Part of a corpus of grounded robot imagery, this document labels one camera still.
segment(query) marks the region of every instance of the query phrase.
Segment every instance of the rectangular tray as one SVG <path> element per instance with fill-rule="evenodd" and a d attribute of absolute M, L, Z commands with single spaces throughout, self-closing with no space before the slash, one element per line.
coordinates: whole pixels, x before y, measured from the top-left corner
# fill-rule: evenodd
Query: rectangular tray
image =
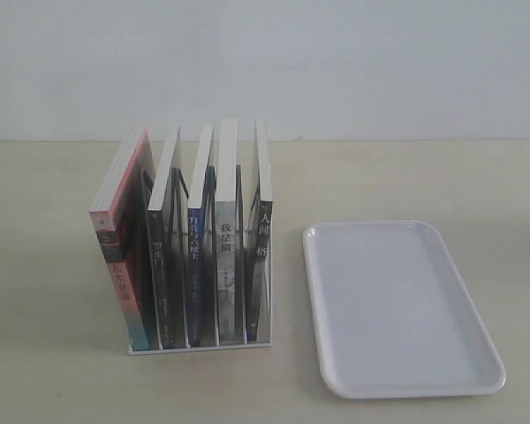
<path fill-rule="evenodd" d="M 439 232 L 414 221 L 304 232 L 322 378 L 344 398 L 483 395 L 504 365 Z"/>

